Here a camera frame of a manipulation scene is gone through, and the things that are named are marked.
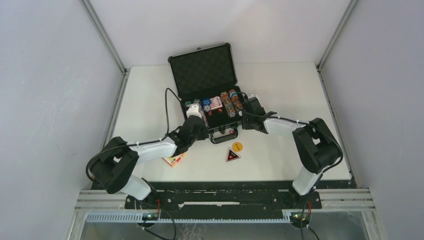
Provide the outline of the yellow round button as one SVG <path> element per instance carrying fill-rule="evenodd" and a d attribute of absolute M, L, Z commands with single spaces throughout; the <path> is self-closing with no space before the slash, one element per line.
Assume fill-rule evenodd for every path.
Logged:
<path fill-rule="evenodd" d="M 235 152 L 241 152 L 243 150 L 243 145 L 240 142 L 235 142 L 232 144 L 232 149 Z"/>

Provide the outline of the red triangular dealer button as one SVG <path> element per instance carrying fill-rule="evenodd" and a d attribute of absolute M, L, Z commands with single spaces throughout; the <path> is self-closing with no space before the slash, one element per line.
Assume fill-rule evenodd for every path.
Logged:
<path fill-rule="evenodd" d="M 227 157 L 226 157 L 226 162 L 231 162 L 234 160 L 238 160 L 240 159 L 241 156 L 232 148 L 228 149 L 228 153 L 227 153 Z"/>

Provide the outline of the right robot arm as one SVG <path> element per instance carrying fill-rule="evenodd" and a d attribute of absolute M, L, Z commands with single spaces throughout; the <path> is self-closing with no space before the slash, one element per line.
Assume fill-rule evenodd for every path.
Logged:
<path fill-rule="evenodd" d="M 243 102 L 242 129 L 294 140 L 302 164 L 289 194 L 289 203 L 295 208 L 307 204 L 308 194 L 324 173 L 344 159 L 340 144 L 323 119 L 303 122 L 278 116 L 274 111 L 265 112 L 257 97 L 246 97 Z"/>

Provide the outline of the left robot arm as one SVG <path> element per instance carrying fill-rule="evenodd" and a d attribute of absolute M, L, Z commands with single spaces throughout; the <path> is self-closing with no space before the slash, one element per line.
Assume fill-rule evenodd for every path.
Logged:
<path fill-rule="evenodd" d="M 192 115 L 163 139 L 128 143 L 119 136 L 114 137 L 88 161 L 86 172 L 92 174 L 108 194 L 127 194 L 143 208 L 149 209 L 155 205 L 157 196 L 144 178 L 133 174 L 136 165 L 181 155 L 196 141 L 205 140 L 208 136 L 204 120 Z"/>

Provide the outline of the black poker case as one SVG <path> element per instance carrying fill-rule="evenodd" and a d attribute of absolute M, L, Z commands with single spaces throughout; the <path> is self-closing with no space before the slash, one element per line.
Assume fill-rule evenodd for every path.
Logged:
<path fill-rule="evenodd" d="M 238 79 L 233 60 L 231 44 L 226 42 L 206 48 L 172 55 L 167 59 L 177 95 L 181 99 L 182 111 L 186 111 L 186 101 L 195 99 L 211 99 L 221 97 L 221 92 L 234 89 L 243 104 L 245 96 L 237 85 Z M 236 117 L 229 117 L 225 106 L 219 108 L 222 114 L 208 116 L 201 111 L 207 123 L 209 139 L 213 144 L 220 144 L 238 137 L 238 127 L 242 124 L 242 116 L 237 112 Z"/>

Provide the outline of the red playing card box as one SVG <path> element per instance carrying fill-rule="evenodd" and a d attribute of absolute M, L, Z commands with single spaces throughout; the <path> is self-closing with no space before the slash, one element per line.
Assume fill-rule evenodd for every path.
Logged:
<path fill-rule="evenodd" d="M 162 159 L 170 166 L 174 167 L 180 160 L 183 159 L 186 153 L 181 153 L 173 157 L 163 157 Z"/>

